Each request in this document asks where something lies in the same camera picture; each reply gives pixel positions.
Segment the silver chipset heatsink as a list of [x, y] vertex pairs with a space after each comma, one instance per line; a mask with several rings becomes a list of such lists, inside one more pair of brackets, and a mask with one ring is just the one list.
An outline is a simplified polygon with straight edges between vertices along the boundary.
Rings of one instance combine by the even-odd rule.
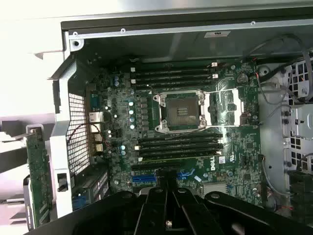
[[204, 195], [213, 192], [218, 191], [225, 194], [228, 194], [227, 192], [227, 184], [226, 183], [206, 183], [203, 184], [203, 193]]

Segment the blue expansion slot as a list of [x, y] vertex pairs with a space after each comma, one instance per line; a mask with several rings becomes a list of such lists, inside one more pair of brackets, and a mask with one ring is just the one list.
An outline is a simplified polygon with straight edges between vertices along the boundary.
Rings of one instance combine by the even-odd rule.
[[132, 177], [134, 183], [152, 183], [155, 182], [156, 178], [154, 175], [136, 175]]

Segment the black expansion slot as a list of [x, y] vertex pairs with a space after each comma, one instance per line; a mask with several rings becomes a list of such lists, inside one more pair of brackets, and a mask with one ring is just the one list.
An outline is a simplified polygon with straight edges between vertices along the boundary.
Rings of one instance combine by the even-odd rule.
[[160, 168], [158, 164], [137, 164], [131, 166], [132, 171], [152, 170], [157, 168]]

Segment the black RAM slot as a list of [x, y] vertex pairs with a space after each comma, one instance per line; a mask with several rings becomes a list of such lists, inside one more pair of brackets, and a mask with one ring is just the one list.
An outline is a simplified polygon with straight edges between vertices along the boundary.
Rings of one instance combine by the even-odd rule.
[[198, 158], [198, 157], [209, 157], [209, 156], [220, 156], [221, 151], [217, 152], [198, 152], [198, 153], [182, 153], [182, 154], [172, 154], [172, 155], [150, 155], [150, 156], [140, 156], [138, 157], [139, 162], [151, 162], [151, 161], [165, 161], [174, 159], [188, 159], [188, 158]]
[[214, 66], [212, 66], [211, 64], [209, 65], [195, 65], [195, 66], [192, 66], [192, 65], [178, 65], [178, 66], [149, 66], [149, 67], [137, 67], [136, 68], [136, 71], [139, 72], [139, 71], [163, 71], [163, 70], [184, 70], [184, 69], [207, 69], [207, 68], [214, 68], [217, 66], [216, 63], [213, 64]]
[[178, 144], [205, 144], [205, 143], [213, 143], [218, 144], [217, 139], [173, 139], [173, 140], [159, 140], [159, 141], [142, 141], [138, 145], [143, 147], [150, 147], [150, 146], [163, 146], [163, 145], [178, 145]]
[[222, 144], [217, 145], [209, 145], [209, 146], [181, 146], [181, 147], [174, 147], [174, 148], [158, 148], [158, 149], [140, 149], [140, 153], [150, 153], [150, 152], [157, 152], [157, 151], [183, 151], [183, 150], [208, 150], [208, 149], [223, 149]]
[[211, 73], [216, 72], [213, 70], [168, 70], [168, 71], [146, 71], [146, 72], [138, 72], [136, 75], [138, 76], [146, 76], [146, 75], [163, 75], [163, 74], [198, 74], [198, 73]]
[[145, 89], [145, 88], [174, 88], [174, 87], [196, 87], [196, 86], [209, 86], [212, 85], [211, 80], [203, 80], [203, 81], [188, 81], [188, 82], [170, 82], [170, 83], [154, 83], [154, 84], [136, 84], [137, 89]]
[[147, 76], [147, 77], [137, 77], [136, 83], [140, 82], [158, 82], [158, 81], [185, 81], [185, 80], [203, 80], [210, 78], [219, 78], [219, 75], [214, 74], [190, 74], [190, 75], [169, 75], [169, 76]]
[[155, 138], [144, 138], [141, 139], [141, 141], [158, 141], [158, 140], [169, 140], [169, 139], [179, 139], [179, 138], [187, 138], [187, 137], [213, 137], [213, 138], [222, 138], [223, 134], [218, 133], [207, 133], [207, 132], [199, 132], [199, 133], [193, 133], [193, 134], [184, 134], [184, 135], [178, 135], [174, 137], [166, 137], [166, 136], [159, 136]]

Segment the green Dell motherboard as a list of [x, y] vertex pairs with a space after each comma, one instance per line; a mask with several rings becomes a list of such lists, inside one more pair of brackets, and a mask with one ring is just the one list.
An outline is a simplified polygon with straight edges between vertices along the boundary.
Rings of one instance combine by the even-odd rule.
[[[86, 86], [86, 103], [90, 122], [89, 142], [92, 153], [96, 159], [104, 159], [109, 167], [110, 191], [118, 192], [128, 190], [134, 194], [142, 194], [145, 189], [157, 185], [158, 170], [175, 170], [179, 187], [188, 188], [194, 194], [204, 196], [203, 184], [226, 183], [229, 195], [261, 205], [264, 200], [263, 179], [261, 175], [260, 120], [258, 102], [258, 84], [255, 79], [256, 66], [253, 62], [235, 63], [229, 67], [216, 63], [213, 70], [219, 78], [210, 78], [213, 83], [209, 86], [153, 88], [153, 91], [169, 92], [181, 90], [204, 90], [207, 92], [237, 88], [239, 98], [244, 103], [244, 112], [240, 117], [240, 126], [248, 126], [243, 132], [239, 128], [210, 128], [207, 133], [223, 134], [222, 138], [213, 137], [187, 137], [179, 139], [217, 139], [223, 149], [183, 150], [183, 151], [157, 151], [140, 153], [140, 149], [174, 148], [181, 146], [209, 146], [205, 144], [178, 144], [150, 146], [141, 148], [139, 143], [144, 138], [159, 136], [172, 137], [179, 134], [163, 134], [154, 130], [152, 117], [152, 91], [149, 88], [137, 89], [136, 84], [154, 84], [185, 81], [158, 81], [136, 83], [137, 67], [149, 66], [178, 66], [178, 65], [209, 65], [216, 62], [207, 61], [180, 61], [170, 63], [140, 63], [134, 65], [114, 66], [101, 69], [99, 75]], [[249, 82], [244, 85], [237, 84], [237, 76], [245, 73]], [[152, 75], [169, 76], [174, 74]], [[139, 162], [138, 157], [150, 155], [172, 155], [182, 153], [217, 152], [220, 156], [198, 157], [188, 159], [174, 159], [165, 161]], [[160, 168], [143, 171], [132, 171], [132, 165], [158, 164]], [[134, 183], [132, 177], [136, 175], [154, 175], [155, 182]]]

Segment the CPU socket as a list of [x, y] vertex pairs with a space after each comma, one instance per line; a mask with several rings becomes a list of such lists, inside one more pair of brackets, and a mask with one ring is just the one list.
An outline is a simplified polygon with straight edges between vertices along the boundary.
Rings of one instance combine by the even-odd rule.
[[209, 95], [202, 90], [161, 92], [152, 96], [154, 130], [163, 134], [202, 131], [211, 124]]

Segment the silver socket cover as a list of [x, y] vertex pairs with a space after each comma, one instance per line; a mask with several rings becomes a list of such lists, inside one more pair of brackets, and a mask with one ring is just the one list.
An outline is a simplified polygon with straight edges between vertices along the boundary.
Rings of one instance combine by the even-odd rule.
[[207, 126], [240, 125], [244, 103], [239, 91], [204, 94], [203, 111]]

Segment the silver metal disk bay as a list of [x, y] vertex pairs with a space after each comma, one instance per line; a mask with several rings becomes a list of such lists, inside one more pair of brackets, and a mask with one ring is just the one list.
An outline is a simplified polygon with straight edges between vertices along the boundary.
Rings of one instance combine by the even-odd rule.
[[290, 194], [290, 170], [313, 175], [313, 59], [311, 66], [258, 67], [263, 169], [268, 186], [282, 196]]

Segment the round coin battery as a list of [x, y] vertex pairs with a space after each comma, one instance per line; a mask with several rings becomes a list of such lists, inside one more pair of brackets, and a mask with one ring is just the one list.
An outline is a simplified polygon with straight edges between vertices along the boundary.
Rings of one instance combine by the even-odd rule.
[[240, 73], [237, 76], [236, 80], [237, 80], [237, 84], [244, 85], [244, 84], [247, 84], [249, 82], [249, 77], [245, 73]]

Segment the black and silver PC case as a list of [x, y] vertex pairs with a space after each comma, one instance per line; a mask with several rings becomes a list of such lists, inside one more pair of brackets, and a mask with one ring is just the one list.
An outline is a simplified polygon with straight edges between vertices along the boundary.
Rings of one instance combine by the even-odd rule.
[[[216, 62], [225, 67], [253, 62], [259, 98], [259, 66], [279, 64], [284, 68], [305, 61], [307, 70], [311, 70], [313, 20], [271, 25], [250, 22], [161, 29], [124, 27], [104, 33], [69, 29], [65, 31], [65, 42], [67, 58], [53, 81], [56, 123], [50, 138], [58, 219], [120, 192], [110, 191], [108, 163], [95, 158], [89, 142], [86, 86], [101, 69], [180, 61]], [[282, 196], [266, 182], [262, 151], [259, 159], [264, 200], [254, 205], [309, 226], [313, 235], [313, 175], [290, 170], [290, 194]], [[146, 195], [151, 188], [135, 195]], [[169, 189], [163, 235], [192, 235]]]

